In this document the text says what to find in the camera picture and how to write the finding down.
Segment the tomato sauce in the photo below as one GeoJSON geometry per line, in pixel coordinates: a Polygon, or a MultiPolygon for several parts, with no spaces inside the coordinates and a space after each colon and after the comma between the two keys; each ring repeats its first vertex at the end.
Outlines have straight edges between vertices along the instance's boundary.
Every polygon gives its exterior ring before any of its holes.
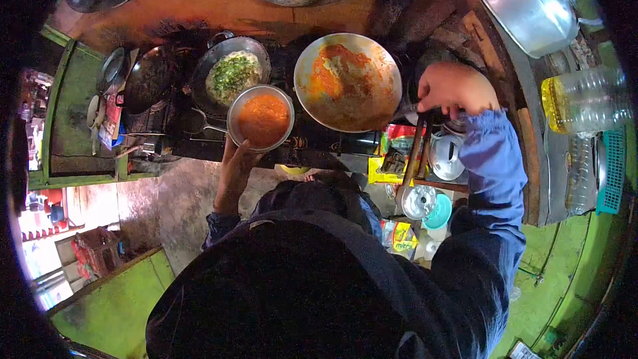
{"type": "Polygon", "coordinates": [[[273,95],[261,95],[246,102],[239,113],[239,131],[251,146],[275,144],[288,131],[288,107],[273,95]]]}
{"type": "Polygon", "coordinates": [[[355,54],[343,44],[324,47],[313,62],[310,96],[318,99],[326,94],[332,100],[347,96],[370,96],[374,92],[374,86],[371,76],[364,72],[370,63],[370,58],[364,53],[355,54]],[[326,68],[327,62],[333,67],[326,68]]]}

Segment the stove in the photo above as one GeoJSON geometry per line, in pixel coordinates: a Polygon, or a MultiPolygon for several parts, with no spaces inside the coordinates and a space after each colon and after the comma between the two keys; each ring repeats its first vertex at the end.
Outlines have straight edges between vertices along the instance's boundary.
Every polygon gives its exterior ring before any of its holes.
{"type": "MultiPolygon", "coordinates": [[[[290,137],[283,143],[280,150],[288,150],[290,152],[289,156],[296,156],[293,152],[296,153],[303,150],[314,150],[315,152],[330,153],[337,156],[342,154],[367,157],[374,156],[374,152],[381,142],[381,131],[364,133],[333,131],[315,121],[314,118],[304,110],[297,98],[293,88],[295,64],[303,49],[318,37],[319,36],[305,36],[289,43],[285,47],[270,39],[253,37],[254,39],[258,39],[259,42],[266,47],[268,55],[270,56],[272,67],[270,84],[286,92],[286,94],[291,97],[295,109],[295,124],[290,133],[290,137]]],[[[190,73],[195,69],[196,60],[203,55],[204,51],[202,48],[193,50],[189,56],[182,59],[181,68],[183,72],[180,78],[180,84],[185,84],[190,78],[190,73]]],[[[413,72],[410,70],[413,70],[414,63],[410,60],[410,57],[405,54],[395,55],[393,53],[392,55],[399,66],[403,80],[404,97],[402,100],[407,102],[413,101],[414,98],[410,96],[416,96],[416,91],[413,87],[415,78],[412,75],[413,72]]],[[[182,148],[180,151],[184,151],[183,148],[187,148],[190,145],[192,148],[196,148],[198,152],[197,157],[205,157],[204,159],[219,161],[218,153],[211,154],[209,157],[200,153],[205,151],[203,145],[205,145],[206,142],[215,147],[219,147],[220,143],[224,141],[223,133],[206,130],[191,136],[181,132],[178,127],[179,125],[172,124],[172,120],[177,118],[174,116],[176,113],[194,105],[191,98],[181,92],[180,84],[176,84],[173,91],[167,95],[168,98],[165,99],[166,104],[161,108],[151,109],[138,116],[127,117],[125,121],[127,132],[137,134],[165,134],[167,140],[169,140],[165,142],[165,147],[179,146],[182,148]]],[[[225,118],[209,117],[208,122],[212,125],[225,126],[225,118]]],[[[190,149],[185,151],[188,153],[193,152],[193,150],[190,149]]]]}

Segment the blue sleeve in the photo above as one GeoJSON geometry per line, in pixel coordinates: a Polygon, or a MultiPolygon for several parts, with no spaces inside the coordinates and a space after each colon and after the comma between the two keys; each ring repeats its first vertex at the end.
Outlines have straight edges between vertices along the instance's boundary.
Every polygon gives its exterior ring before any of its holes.
{"type": "Polygon", "coordinates": [[[505,331],[509,292],[525,251],[521,148],[504,111],[466,119],[459,157],[470,173],[467,207],[451,220],[431,280],[446,296],[448,330],[463,357],[487,358],[505,331]]]}
{"type": "Polygon", "coordinates": [[[202,251],[210,248],[217,243],[220,238],[224,237],[229,231],[233,230],[240,221],[239,215],[222,215],[212,212],[206,217],[208,223],[208,234],[206,240],[202,244],[202,251]]]}

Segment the frying pan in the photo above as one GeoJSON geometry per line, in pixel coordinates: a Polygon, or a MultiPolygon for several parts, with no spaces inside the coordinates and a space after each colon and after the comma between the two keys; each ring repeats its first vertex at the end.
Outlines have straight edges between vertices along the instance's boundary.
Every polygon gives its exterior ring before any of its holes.
{"type": "Polygon", "coordinates": [[[228,113],[228,106],[218,102],[206,92],[206,77],[209,72],[211,72],[213,66],[217,64],[217,61],[222,57],[232,52],[244,51],[253,53],[257,56],[259,65],[262,67],[262,80],[260,83],[267,84],[270,81],[270,57],[262,44],[252,38],[245,36],[233,37],[233,33],[224,31],[215,35],[213,39],[219,35],[224,35],[225,37],[229,37],[229,39],[212,46],[212,48],[203,55],[195,68],[193,77],[189,82],[189,87],[197,108],[201,109],[208,116],[223,116],[225,118],[228,113]]]}
{"type": "Polygon", "coordinates": [[[297,60],[294,79],[299,102],[308,114],[330,129],[347,133],[383,128],[392,120],[403,90],[399,68],[390,53],[368,37],[347,33],[327,35],[312,42],[297,60]],[[323,59],[324,67],[326,63],[332,64],[329,70],[331,75],[336,75],[335,80],[355,86],[342,89],[340,97],[331,97],[317,89],[318,84],[313,83],[311,77],[315,72],[313,64],[322,49],[335,45],[343,45],[354,55],[363,53],[369,59],[364,65],[352,64],[343,56],[323,59]],[[364,75],[370,89],[360,89],[361,79],[354,79],[355,75],[364,75]]]}
{"type": "Polygon", "coordinates": [[[170,46],[156,46],[133,66],[126,87],[116,96],[116,106],[138,115],[164,99],[175,77],[177,62],[170,46]]]}

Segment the gas stove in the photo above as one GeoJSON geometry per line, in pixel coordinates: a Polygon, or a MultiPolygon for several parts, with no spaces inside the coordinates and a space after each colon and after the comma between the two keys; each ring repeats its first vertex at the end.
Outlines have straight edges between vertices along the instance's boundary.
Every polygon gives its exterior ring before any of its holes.
{"type": "MultiPolygon", "coordinates": [[[[270,84],[282,89],[288,94],[294,105],[295,109],[295,124],[290,133],[290,137],[281,146],[282,149],[288,148],[289,150],[315,150],[318,152],[325,152],[336,154],[354,154],[357,156],[374,156],[376,148],[381,143],[381,131],[370,131],[364,133],[344,133],[334,131],[327,128],[312,118],[301,106],[297,94],[294,90],[293,74],[294,68],[299,54],[303,49],[314,40],[314,37],[306,37],[305,39],[297,40],[296,43],[290,43],[287,46],[282,46],[270,39],[258,39],[261,44],[266,47],[266,50],[270,56],[271,62],[271,74],[270,84]]],[[[201,50],[193,51],[193,56],[199,56],[201,50]]],[[[413,68],[410,64],[409,58],[405,55],[393,55],[395,61],[401,71],[403,83],[403,100],[409,99],[409,92],[412,90],[410,82],[413,77],[404,73],[404,70],[413,68]]],[[[182,80],[187,81],[189,79],[189,73],[193,71],[196,61],[188,59],[184,62],[182,69],[184,70],[182,80]]],[[[170,140],[180,141],[179,146],[185,147],[188,144],[194,146],[201,146],[205,142],[221,143],[224,140],[224,136],[220,132],[206,130],[197,135],[188,135],[180,132],[175,125],[171,124],[171,119],[175,118],[174,115],[179,113],[180,110],[190,108],[194,105],[191,99],[183,94],[179,86],[168,95],[170,99],[167,99],[167,105],[162,111],[155,111],[154,113],[149,111],[148,113],[142,113],[139,116],[129,117],[126,121],[127,130],[133,133],[159,133],[170,136],[170,140]]],[[[225,124],[225,119],[222,118],[209,118],[209,123],[212,125],[222,126],[225,124]]]]}

